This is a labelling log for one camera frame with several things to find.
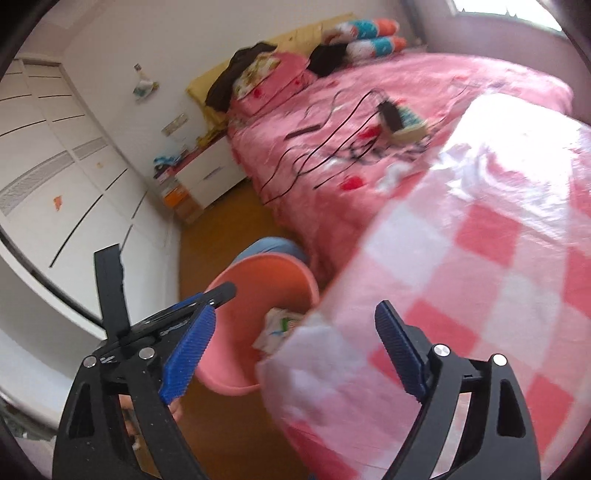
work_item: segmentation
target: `dark clothing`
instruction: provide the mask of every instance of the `dark clothing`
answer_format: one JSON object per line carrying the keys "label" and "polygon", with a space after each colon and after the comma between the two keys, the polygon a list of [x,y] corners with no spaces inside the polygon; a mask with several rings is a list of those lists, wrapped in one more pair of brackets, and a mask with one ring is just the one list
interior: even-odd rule
{"label": "dark clothing", "polygon": [[228,68],[213,82],[207,93],[205,105],[210,106],[218,112],[227,112],[230,108],[234,82],[255,61],[259,53],[274,51],[276,48],[277,45],[259,42],[253,47],[238,50],[230,60]]}
{"label": "dark clothing", "polygon": [[346,43],[318,45],[310,54],[308,70],[318,77],[326,77],[343,64],[346,53]]}

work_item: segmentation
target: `window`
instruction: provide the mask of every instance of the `window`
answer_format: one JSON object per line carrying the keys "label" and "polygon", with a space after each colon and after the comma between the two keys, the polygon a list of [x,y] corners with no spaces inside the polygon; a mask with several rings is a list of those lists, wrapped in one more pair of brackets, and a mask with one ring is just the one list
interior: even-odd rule
{"label": "window", "polygon": [[562,32],[558,22],[537,0],[453,0],[458,12],[506,15]]}

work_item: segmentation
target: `blue jeans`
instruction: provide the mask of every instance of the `blue jeans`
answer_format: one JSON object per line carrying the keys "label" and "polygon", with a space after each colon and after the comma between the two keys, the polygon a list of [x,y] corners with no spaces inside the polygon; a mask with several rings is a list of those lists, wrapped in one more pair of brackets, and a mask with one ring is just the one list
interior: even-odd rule
{"label": "blue jeans", "polygon": [[232,263],[234,264],[240,260],[244,260],[246,257],[263,253],[291,255],[292,257],[296,257],[305,265],[308,265],[310,261],[308,255],[306,255],[306,253],[291,240],[277,236],[266,236],[265,238],[261,238],[260,240],[254,242],[251,246],[239,254]]}

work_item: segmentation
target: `sticker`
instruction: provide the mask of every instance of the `sticker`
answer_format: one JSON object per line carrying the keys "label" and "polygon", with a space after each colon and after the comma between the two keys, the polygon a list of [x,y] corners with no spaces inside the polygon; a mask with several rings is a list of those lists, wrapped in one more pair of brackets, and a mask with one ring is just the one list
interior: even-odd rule
{"label": "sticker", "polygon": [[53,199],[53,205],[56,207],[56,212],[60,211],[61,204],[62,204],[61,195],[59,195]]}

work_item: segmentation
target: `drawer handle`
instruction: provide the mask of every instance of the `drawer handle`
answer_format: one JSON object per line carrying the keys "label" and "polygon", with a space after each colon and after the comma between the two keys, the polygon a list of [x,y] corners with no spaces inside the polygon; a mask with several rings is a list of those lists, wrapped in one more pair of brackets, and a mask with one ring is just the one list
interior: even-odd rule
{"label": "drawer handle", "polygon": [[209,180],[211,177],[213,177],[216,173],[219,173],[221,171],[223,167],[218,167],[216,168],[213,172],[208,173],[207,175],[205,175],[204,180]]}

